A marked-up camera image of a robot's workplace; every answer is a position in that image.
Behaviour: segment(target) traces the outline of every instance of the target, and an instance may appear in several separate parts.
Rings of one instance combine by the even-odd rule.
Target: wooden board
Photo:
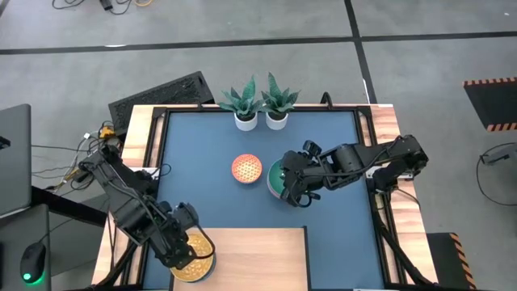
[[[216,245],[216,267],[195,284],[175,280],[174,291],[308,289],[303,229],[204,230]]]
[[[197,105],[184,104],[184,105],[167,105],[169,108],[195,108]],[[216,107],[217,105],[207,104],[205,107]],[[314,107],[321,106],[326,107],[325,104],[297,104],[297,107]],[[365,104],[335,104],[335,107],[339,106],[365,106]],[[392,141],[400,134],[397,117],[395,116],[395,110],[391,104],[373,104],[369,105],[372,109],[372,118],[376,131],[377,142]],[[149,139],[149,130],[152,120],[154,105],[137,105],[133,108],[131,122],[129,123],[128,135],[126,137],[124,151],[122,153],[122,159],[124,164],[128,167],[142,167],[144,163],[145,148]],[[368,144],[369,136],[366,126],[363,126],[365,141]],[[160,143],[160,134],[155,135],[153,141],[155,145]],[[416,196],[413,183],[411,182],[400,182],[400,188],[412,193]],[[427,237],[422,222],[422,215],[418,209],[418,205],[414,201],[407,197],[404,197],[396,192],[393,194],[391,200],[391,206],[393,209],[393,217],[395,221],[395,227],[397,229],[397,236],[399,243],[404,252],[411,259],[415,267],[429,280],[437,282],[435,267],[431,258],[431,251],[427,243]],[[120,256],[128,243],[128,238],[118,230],[117,242],[116,242],[116,256]],[[393,283],[398,282],[397,269],[395,267],[395,261],[393,253],[386,246],[386,256],[388,260],[388,267],[390,278]],[[99,249],[99,257],[95,266],[95,273],[92,279],[92,284],[102,280],[109,272],[109,260],[111,258],[109,235],[107,227],[103,234],[103,240]],[[134,255],[131,273],[129,277],[129,283],[135,283],[137,281],[137,266],[140,262],[141,250],[137,249]]]

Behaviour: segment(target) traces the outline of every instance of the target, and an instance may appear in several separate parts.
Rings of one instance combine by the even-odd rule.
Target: potted plant
[[[226,99],[230,101],[227,103],[218,103],[218,105],[225,110],[233,112],[235,117],[235,124],[240,130],[249,131],[257,126],[258,114],[257,112],[262,107],[262,100],[255,103],[255,80],[251,76],[251,80],[248,82],[244,90],[242,91],[242,97],[232,87],[230,93],[223,91]]]
[[[289,88],[282,92],[276,85],[275,76],[269,73],[269,92],[262,92],[264,105],[262,110],[266,113],[266,124],[270,129],[280,130],[288,122],[289,112],[294,109],[293,104],[298,99],[298,92],[289,94]]]

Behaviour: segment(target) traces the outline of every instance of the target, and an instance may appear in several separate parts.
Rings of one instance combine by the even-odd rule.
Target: orange round object
[[[262,174],[262,163],[253,154],[241,154],[232,163],[232,175],[241,183],[253,183]]]

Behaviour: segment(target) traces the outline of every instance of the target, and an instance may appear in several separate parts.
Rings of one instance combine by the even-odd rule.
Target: green bowl
[[[276,161],[267,172],[267,187],[269,188],[269,192],[276,198],[280,198],[284,190],[284,180],[282,179],[284,172],[280,169],[281,163],[282,159]]]

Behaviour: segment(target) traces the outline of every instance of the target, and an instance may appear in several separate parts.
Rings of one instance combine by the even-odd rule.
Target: cable
[[[309,207],[313,203],[313,198],[311,196],[309,196],[308,194],[305,194],[305,193],[301,193],[301,195],[306,195],[307,198],[309,198],[309,202],[307,202],[306,204],[302,205],[302,204],[300,204],[300,202],[296,201],[296,199],[294,199],[294,197],[292,195],[289,195],[289,197],[291,197],[292,203],[294,203],[297,207],[300,207],[300,208],[307,208],[307,207]]]
[[[111,265],[110,265],[110,271],[115,267],[115,244],[116,244],[116,228],[115,228],[115,233],[113,235],[111,235],[111,218],[107,217],[107,231],[110,235],[110,250],[111,250]]]
[[[124,14],[124,13],[128,12],[128,10],[129,10],[129,6],[131,6],[131,1],[132,1],[132,0],[127,0],[127,1],[126,1],[126,2],[128,3],[128,5],[126,6],[126,9],[125,9],[124,11],[122,11],[122,12],[113,12],[113,9],[110,9],[110,10],[109,10],[109,11],[110,11],[110,13],[111,13],[111,14],[113,14],[113,15],[122,15],[122,14]]]
[[[58,196],[59,196],[59,197],[63,197],[63,196],[65,196],[65,195],[69,195],[71,192],[74,192],[74,191],[77,191],[77,190],[72,189],[72,190],[70,190],[70,191],[68,191],[68,192],[65,192],[65,193],[63,193],[63,194],[61,194],[61,195],[58,195]]]
[[[55,149],[55,150],[71,150],[77,151],[76,149],[64,147],[64,146],[54,146],[54,145],[31,145],[32,147],[38,147],[43,149]]]
[[[416,202],[416,204],[418,204],[418,207],[420,208],[420,201],[418,201],[418,199],[417,199],[415,196],[413,196],[413,195],[409,194],[408,192],[406,192],[406,191],[404,191],[404,190],[402,190],[402,189],[400,189],[400,188],[397,188],[397,189],[395,189],[395,190],[397,190],[397,191],[399,191],[400,193],[405,194],[406,196],[408,196],[411,200],[413,200],[414,202]]]
[[[106,144],[106,141],[99,140],[98,138],[95,138],[93,141],[90,141],[90,143],[88,144],[88,151],[87,151],[87,153],[88,154],[92,154],[96,150],[102,148],[105,144]]]
[[[188,210],[188,208],[187,208],[187,207],[185,207],[185,210],[187,210],[188,214],[189,214],[191,217],[194,217],[194,215],[192,215],[191,211],[190,211],[190,210]],[[207,236],[207,234],[204,232],[204,230],[203,230],[203,228],[200,226],[199,222],[197,222],[197,223],[195,224],[195,227],[197,227],[197,228],[200,230],[200,232],[201,232],[201,234],[204,236],[204,238],[206,238],[206,239],[208,240],[208,243],[210,243],[210,247],[212,247],[212,251],[210,252],[210,254],[208,254],[208,255],[197,255],[197,256],[195,257],[195,259],[207,259],[207,258],[211,257],[213,254],[215,254],[215,253],[216,253],[216,245],[213,243],[213,241],[210,239],[210,237],[209,237],[209,236]]]
[[[78,147],[75,151],[75,156],[72,159],[72,162],[70,163],[70,169],[68,169],[66,171],[65,175],[59,182],[59,184],[58,184],[59,187],[62,186],[63,184],[65,184],[65,179],[67,179],[68,176],[70,176],[74,172],[75,166],[77,166],[77,163],[78,163],[79,152],[82,151],[82,147],[85,145],[86,141],[88,141],[90,138],[96,138],[96,137],[92,137],[92,134],[94,134],[94,133],[95,132],[87,133],[82,137],[82,139],[79,142]]]
[[[35,177],[38,177],[40,179],[56,179],[56,178],[63,178],[65,175],[58,175],[58,176],[53,176],[53,177],[43,177],[41,175],[37,175],[37,174],[32,174],[33,176]]]
[[[87,264],[89,264],[89,263],[95,262],[96,260],[97,260],[97,258],[95,258],[95,259],[91,259],[91,260],[86,261],[86,262],[84,262],[84,263],[81,263],[81,264],[79,264],[79,265],[77,265],[77,266],[74,266],[74,267],[71,267],[71,268],[67,268],[66,270],[64,270],[64,271],[60,272],[60,274],[62,274],[62,273],[64,273],[64,272],[68,272],[68,271],[74,270],[75,268],[80,268],[80,267],[85,266],[85,265],[87,265]]]
[[[102,209],[104,207],[104,205],[106,204],[106,202],[109,200],[109,197],[103,202],[103,204],[100,206],[99,210]],[[46,234],[44,234],[39,240],[38,240],[38,243],[41,242],[43,240],[43,238],[47,237],[50,235],[50,233],[52,233],[54,230],[56,230],[57,228],[63,226],[64,224],[72,221],[73,218],[69,218],[65,221],[63,221],[62,223],[58,224],[57,226],[54,226],[52,229],[48,230],[48,232]]]
[[[490,151],[500,148],[502,146],[510,146],[510,145],[514,145],[514,144],[515,144],[515,142],[507,142],[507,143],[503,143],[503,144],[496,145],[496,146],[489,148],[485,153],[483,153],[482,155],[479,156],[479,159],[477,160],[477,164],[476,164],[476,181],[477,181],[477,187],[479,188],[479,191],[481,192],[481,194],[484,197],[486,197],[486,199],[494,202],[497,205],[501,205],[501,206],[517,206],[517,203],[502,203],[502,202],[496,201],[496,200],[488,197],[488,195],[486,195],[485,191],[483,191],[483,188],[481,187],[481,183],[479,182],[479,164],[481,163],[481,157],[488,154]]]
[[[95,180],[95,177],[94,177],[93,175],[90,175],[90,177],[91,177],[91,179],[90,179],[87,183],[85,183],[85,184],[83,184],[83,185],[81,185],[81,186],[79,186],[79,187],[74,187],[74,182],[75,182],[75,180],[72,180],[72,183],[70,183],[70,187],[71,187],[73,190],[78,190],[78,191],[85,190],[85,189],[86,189],[86,188],[88,188],[88,187],[89,187],[89,186],[94,182],[94,180]]]
[[[149,1],[148,1],[148,2],[146,2],[146,3],[142,3],[142,4],[140,4],[140,3],[138,2],[138,0],[135,0],[135,4],[136,4],[137,6],[139,6],[139,7],[146,7],[146,6],[149,6],[149,4],[151,4],[152,2],[153,2],[153,0],[149,0]]]
[[[302,177],[346,177],[346,176],[349,176],[349,175],[363,174],[365,171],[368,171],[373,166],[373,164],[375,162],[377,162],[377,160],[380,158],[380,156],[382,154],[389,152],[398,143],[398,141],[401,138],[402,138],[401,136],[395,137],[395,140],[393,141],[393,143],[391,145],[389,145],[388,147],[386,147],[382,151],[380,151],[379,154],[377,154],[372,159],[372,161],[367,166],[363,167],[362,169],[359,169],[359,170],[356,170],[356,171],[350,171],[350,172],[347,172],[347,173],[329,173],[329,174],[311,174],[311,175],[303,174]]]
[[[35,172],[32,172],[31,174],[41,174],[41,173],[44,173],[46,171],[55,171],[55,170],[63,170],[63,169],[68,169],[70,168],[70,166],[66,166],[66,167],[55,167],[55,168],[52,168],[52,169],[44,169],[44,170],[41,170],[41,171],[35,171]]]
[[[83,3],[83,2],[84,2],[84,0],[80,0],[78,3],[75,3],[75,2],[77,2],[77,1],[79,1],[79,0],[73,0],[73,1],[70,1],[70,2],[68,2],[67,0],[65,0],[65,2],[66,2],[67,4],[70,4],[70,5],[68,5],[68,6],[62,6],[62,7],[57,7],[57,6],[56,6],[56,0],[52,0],[52,7],[54,7],[54,9],[58,9],[58,10],[60,10],[60,9],[66,9],[66,8],[76,7],[76,6],[81,5],[81,3]]]
[[[156,174],[159,170],[161,170],[163,168],[163,166],[168,166],[169,167],[169,171],[167,173],[165,173],[165,174],[160,173],[159,177],[163,177],[163,176],[166,176],[166,175],[170,174],[170,172],[172,171],[172,167],[168,163],[164,162],[159,168],[157,168],[152,173],[150,173],[151,176],[154,176],[154,174]]]

